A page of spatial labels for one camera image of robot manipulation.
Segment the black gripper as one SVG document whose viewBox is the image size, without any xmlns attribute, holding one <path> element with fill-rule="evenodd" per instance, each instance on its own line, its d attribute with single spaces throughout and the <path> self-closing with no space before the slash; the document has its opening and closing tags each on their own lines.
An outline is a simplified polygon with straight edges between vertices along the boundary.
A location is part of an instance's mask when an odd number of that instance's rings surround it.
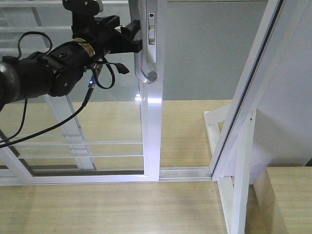
<svg viewBox="0 0 312 234">
<path fill-rule="evenodd" d="M 119 16 L 94 17 L 72 15 L 73 42 L 82 46 L 90 57 L 106 54 L 138 53 L 141 41 L 134 40 L 140 21 L 120 26 Z"/>
</svg>

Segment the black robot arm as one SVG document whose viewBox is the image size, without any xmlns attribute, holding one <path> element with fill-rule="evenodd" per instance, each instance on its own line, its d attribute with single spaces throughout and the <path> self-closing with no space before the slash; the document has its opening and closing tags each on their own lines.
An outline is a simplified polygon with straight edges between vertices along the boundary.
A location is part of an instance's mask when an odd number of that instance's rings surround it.
<svg viewBox="0 0 312 234">
<path fill-rule="evenodd" d="M 0 63 L 0 104 L 42 95 L 62 97 L 71 92 L 86 70 L 93 71 L 98 84 L 102 65 L 112 68 L 107 54 L 138 53 L 142 42 L 135 40 L 140 22 L 120 25 L 118 16 L 99 17 L 103 5 L 98 0 L 65 0 L 72 12 L 73 39 L 46 52 L 26 58 L 4 56 Z"/>
</svg>

